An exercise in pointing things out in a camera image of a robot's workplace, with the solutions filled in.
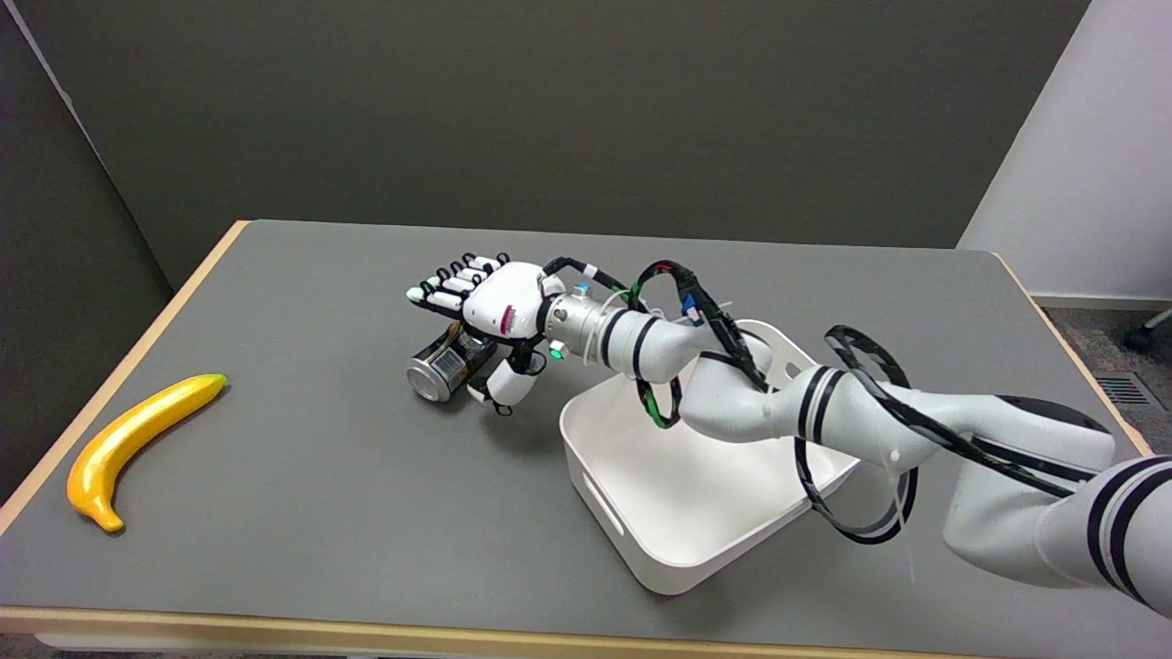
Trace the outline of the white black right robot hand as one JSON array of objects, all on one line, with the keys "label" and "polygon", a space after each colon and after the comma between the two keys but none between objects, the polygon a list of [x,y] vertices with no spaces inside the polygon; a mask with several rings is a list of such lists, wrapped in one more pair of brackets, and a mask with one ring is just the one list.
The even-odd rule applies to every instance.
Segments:
[{"label": "white black right robot hand", "polygon": [[566,292],[559,276],[546,274],[540,265],[469,254],[407,288],[406,297],[458,321],[476,339],[507,347],[507,356],[491,374],[473,375],[468,385],[481,405],[510,416],[545,371],[548,359],[538,346],[545,340],[548,304]]}]

